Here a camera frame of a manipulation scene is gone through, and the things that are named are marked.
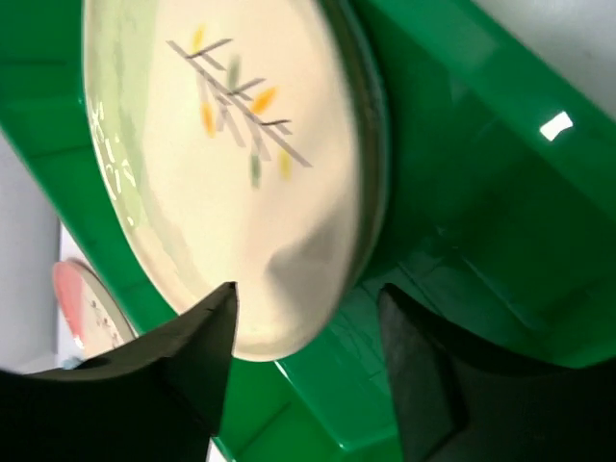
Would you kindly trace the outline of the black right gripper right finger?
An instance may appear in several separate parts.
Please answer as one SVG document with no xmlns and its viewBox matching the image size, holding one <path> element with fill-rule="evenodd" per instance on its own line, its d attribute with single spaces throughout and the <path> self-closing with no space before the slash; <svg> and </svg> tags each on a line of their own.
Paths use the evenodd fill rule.
<svg viewBox="0 0 616 462">
<path fill-rule="evenodd" d="M 570 369 L 515 353 L 391 283 L 377 305 L 403 460 L 614 460 L 613 360 Z"/>
</svg>

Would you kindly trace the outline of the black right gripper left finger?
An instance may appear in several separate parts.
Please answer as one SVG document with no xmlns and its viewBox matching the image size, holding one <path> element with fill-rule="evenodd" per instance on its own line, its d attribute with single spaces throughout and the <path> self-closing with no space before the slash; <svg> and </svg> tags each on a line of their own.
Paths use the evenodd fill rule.
<svg viewBox="0 0 616 462">
<path fill-rule="evenodd" d="M 237 286 L 225 282 L 74 369 L 2 372 L 2 460 L 205 460 L 221 427 L 237 313 Z"/>
</svg>

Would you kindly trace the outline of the cream plate green section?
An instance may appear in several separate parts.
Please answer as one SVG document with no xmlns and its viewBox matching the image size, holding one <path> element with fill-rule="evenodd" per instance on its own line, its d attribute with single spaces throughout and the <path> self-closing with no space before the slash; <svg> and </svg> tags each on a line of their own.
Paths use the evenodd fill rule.
<svg viewBox="0 0 616 462">
<path fill-rule="evenodd" d="M 84 87 L 127 241 L 183 313 L 236 284 L 238 358 L 312 341 L 352 274 L 360 141 L 322 1 L 87 1 Z"/>
</svg>

